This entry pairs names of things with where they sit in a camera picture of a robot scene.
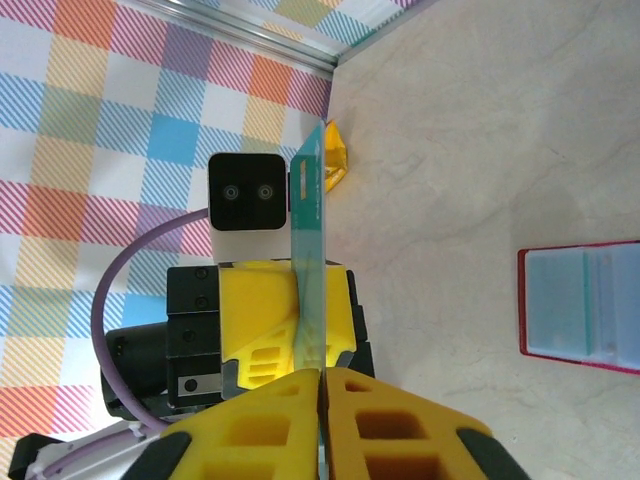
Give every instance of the camera lens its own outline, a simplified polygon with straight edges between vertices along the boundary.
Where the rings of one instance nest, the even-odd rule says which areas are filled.
[[[258,196],[262,200],[269,200],[271,197],[273,197],[273,187],[271,185],[262,185],[258,189]]]
[[[239,193],[240,192],[238,190],[238,187],[236,187],[235,185],[227,185],[222,191],[224,198],[226,198],[227,200],[235,200],[236,198],[238,198]]]

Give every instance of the marble surface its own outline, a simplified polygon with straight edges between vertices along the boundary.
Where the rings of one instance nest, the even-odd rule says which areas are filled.
[[[328,253],[380,378],[534,479],[638,478],[640,377],[520,355],[515,254],[640,238],[640,2],[441,0],[338,68],[329,116]]]

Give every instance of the yellow 3d-printed part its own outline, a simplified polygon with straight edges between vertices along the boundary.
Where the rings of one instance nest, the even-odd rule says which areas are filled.
[[[456,433],[478,420],[346,368],[327,388],[333,478],[486,480]]]
[[[237,262],[219,275],[222,361],[238,361],[238,386],[251,390],[291,373],[299,315],[291,262]],[[346,269],[328,265],[327,366],[355,350]]]
[[[167,428],[191,435],[171,480],[316,480],[319,378],[299,370]]]

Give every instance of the purple cable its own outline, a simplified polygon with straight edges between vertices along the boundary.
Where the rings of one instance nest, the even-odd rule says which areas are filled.
[[[149,428],[142,426],[140,428],[140,433],[144,435],[148,435],[150,433]],[[51,465],[46,467],[42,471],[42,476],[44,478],[49,478],[57,474],[58,470],[62,470],[63,468],[68,467],[69,465],[77,462],[81,458],[86,457],[87,455],[91,455],[92,453],[102,450],[103,448],[107,448],[112,445],[115,445],[116,443],[119,443],[125,439],[129,439],[132,436],[133,436],[133,432],[127,429],[127,430],[122,430],[120,432],[112,433],[111,435],[108,435],[106,437],[99,438],[91,443],[87,443],[86,445],[82,445],[81,447],[78,447],[72,452],[69,452],[64,457],[59,458],[58,460],[53,462]],[[29,480],[38,480],[38,474],[31,475],[31,477],[29,477]]]
[[[107,293],[109,292],[111,283],[116,278],[118,272],[120,272],[122,267],[125,266],[133,255],[159,236],[175,230],[176,228],[183,227],[188,223],[207,218],[207,215],[208,211],[206,208],[196,212],[191,212],[181,217],[169,220],[162,225],[158,225],[136,238],[131,245],[120,252],[113,262],[111,262],[111,265],[107,267],[100,279],[100,282],[98,283],[96,293],[93,297],[93,303],[91,305],[91,340],[93,341],[93,349],[96,352],[96,357],[98,358],[98,363],[100,364],[100,369],[102,370],[104,378],[107,380],[107,383],[109,383],[113,393],[118,397],[118,400],[122,402],[122,405],[140,422],[158,432],[164,430],[169,424],[160,418],[154,417],[138,401],[138,399],[136,399],[120,376],[120,373],[109,354],[107,340],[104,336],[104,304],[107,299]]]

